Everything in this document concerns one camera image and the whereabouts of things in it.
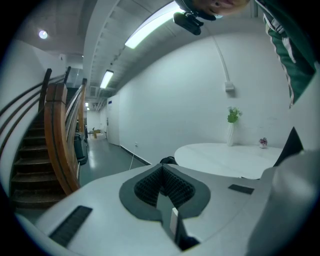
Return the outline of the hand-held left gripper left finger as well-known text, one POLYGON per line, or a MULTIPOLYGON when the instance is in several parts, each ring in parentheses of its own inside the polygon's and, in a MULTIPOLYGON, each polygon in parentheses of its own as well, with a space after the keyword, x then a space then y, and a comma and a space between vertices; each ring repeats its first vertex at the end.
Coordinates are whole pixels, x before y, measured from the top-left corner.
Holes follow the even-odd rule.
POLYGON ((78 206, 92 211, 67 246, 82 256, 177 256, 179 247, 159 221, 136 218, 121 203, 122 184, 150 166, 93 180, 52 206, 35 226, 49 236, 78 206))

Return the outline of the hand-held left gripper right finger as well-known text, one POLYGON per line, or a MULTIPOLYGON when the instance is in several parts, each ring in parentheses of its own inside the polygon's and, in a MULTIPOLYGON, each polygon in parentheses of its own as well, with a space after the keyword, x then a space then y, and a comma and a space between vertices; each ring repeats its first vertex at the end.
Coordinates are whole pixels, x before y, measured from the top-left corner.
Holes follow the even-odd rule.
POLYGON ((181 232, 204 244, 247 244, 261 204, 253 205, 254 197, 262 186, 260 179, 246 179, 200 172, 178 165, 170 165, 179 171, 184 179, 188 177, 196 183, 194 187, 205 184, 207 192, 196 203, 209 198, 200 214, 183 218, 180 221, 181 232))

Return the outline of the white round table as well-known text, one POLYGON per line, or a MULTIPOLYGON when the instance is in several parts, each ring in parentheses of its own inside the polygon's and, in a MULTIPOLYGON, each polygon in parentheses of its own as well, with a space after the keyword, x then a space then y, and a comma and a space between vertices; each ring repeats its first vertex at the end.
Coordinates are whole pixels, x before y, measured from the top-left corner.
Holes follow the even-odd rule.
POLYGON ((281 152, 276 147, 197 143, 178 148, 174 158, 179 166, 198 172, 257 180, 274 166, 281 152))

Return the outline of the dark grey rolling case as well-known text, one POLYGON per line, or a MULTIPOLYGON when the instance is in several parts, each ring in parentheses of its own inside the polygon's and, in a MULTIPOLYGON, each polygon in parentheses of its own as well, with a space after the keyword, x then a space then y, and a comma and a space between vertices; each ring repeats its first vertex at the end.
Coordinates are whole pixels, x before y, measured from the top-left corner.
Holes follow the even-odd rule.
POLYGON ((88 152, 85 134, 83 132, 76 132, 74 135, 74 151, 78 163, 80 165, 86 164, 88 161, 88 152))

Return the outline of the white ribbed vase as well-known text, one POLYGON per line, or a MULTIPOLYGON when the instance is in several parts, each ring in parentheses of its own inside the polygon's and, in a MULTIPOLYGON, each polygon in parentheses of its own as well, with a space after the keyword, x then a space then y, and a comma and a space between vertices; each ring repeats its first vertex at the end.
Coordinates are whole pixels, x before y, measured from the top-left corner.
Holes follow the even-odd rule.
POLYGON ((226 144, 229 147, 232 147, 234 145, 234 129, 235 129, 235 124, 232 122, 229 122, 228 131, 227 131, 227 140, 226 140, 226 144))

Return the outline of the wooden staircase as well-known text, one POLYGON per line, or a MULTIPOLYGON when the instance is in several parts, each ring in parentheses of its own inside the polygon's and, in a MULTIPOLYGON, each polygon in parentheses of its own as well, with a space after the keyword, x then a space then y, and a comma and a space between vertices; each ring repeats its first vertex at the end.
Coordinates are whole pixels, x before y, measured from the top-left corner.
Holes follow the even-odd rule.
POLYGON ((72 90, 66 86, 69 71, 52 76, 14 97, 0 109, 0 159, 9 140, 22 127, 29 111, 37 107, 26 125, 13 157, 8 178, 8 199, 13 209, 48 209, 80 188, 76 133, 85 131, 85 80, 72 90))

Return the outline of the white flower bouquet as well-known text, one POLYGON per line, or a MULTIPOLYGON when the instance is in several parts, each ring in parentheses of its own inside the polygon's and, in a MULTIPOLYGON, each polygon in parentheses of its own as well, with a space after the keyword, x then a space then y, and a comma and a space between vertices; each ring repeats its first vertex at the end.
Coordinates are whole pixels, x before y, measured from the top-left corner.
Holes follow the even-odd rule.
POLYGON ((238 107, 230 106, 228 107, 227 121, 231 124, 234 124, 242 115, 243 113, 238 107))

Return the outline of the white door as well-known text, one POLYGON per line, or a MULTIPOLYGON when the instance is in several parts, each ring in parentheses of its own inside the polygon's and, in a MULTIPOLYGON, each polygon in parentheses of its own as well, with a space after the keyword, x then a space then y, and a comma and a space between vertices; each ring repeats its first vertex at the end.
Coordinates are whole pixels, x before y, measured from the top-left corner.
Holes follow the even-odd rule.
POLYGON ((120 98, 119 95, 114 95, 107 100, 107 140, 110 144, 119 146, 120 135, 119 135, 119 107, 120 98))

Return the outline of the short ceiling light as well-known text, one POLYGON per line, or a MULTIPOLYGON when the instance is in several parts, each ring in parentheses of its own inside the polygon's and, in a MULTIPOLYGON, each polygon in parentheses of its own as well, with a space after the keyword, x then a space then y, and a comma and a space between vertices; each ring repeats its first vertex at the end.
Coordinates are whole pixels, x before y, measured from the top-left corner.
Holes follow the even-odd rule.
POLYGON ((106 70, 105 74, 103 75, 102 81, 100 83, 101 89, 106 89, 110 80, 112 79, 114 72, 112 70, 106 70))

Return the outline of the long ceiling light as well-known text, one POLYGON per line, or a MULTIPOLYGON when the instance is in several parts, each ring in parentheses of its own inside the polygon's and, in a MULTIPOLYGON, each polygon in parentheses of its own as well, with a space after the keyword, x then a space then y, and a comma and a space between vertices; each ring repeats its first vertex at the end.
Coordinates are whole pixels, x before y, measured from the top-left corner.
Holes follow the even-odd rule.
POLYGON ((173 20, 175 13, 183 14, 179 5, 172 1, 161 7, 151 16, 149 16, 127 39, 125 46, 130 49, 135 49, 145 38, 147 38, 154 30, 162 26, 169 20, 173 20))

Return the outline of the white wall conduit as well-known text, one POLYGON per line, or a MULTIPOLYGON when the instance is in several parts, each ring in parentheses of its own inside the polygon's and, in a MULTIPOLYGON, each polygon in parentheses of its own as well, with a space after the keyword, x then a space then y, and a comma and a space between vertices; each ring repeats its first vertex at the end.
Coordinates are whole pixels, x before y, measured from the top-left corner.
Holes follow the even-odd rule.
POLYGON ((225 62, 225 59, 224 59, 224 56, 221 52, 221 49, 216 41, 216 38, 214 36, 212 36, 212 40, 214 42, 214 45, 216 47, 216 50, 217 50, 217 53, 219 55, 219 59, 220 59, 220 62, 222 64, 222 67, 223 67, 223 71, 224 71, 224 75, 225 75, 225 81, 226 82, 230 82, 230 76, 229 76, 229 72, 228 72, 228 69, 227 69, 227 66, 226 66, 226 62, 225 62))

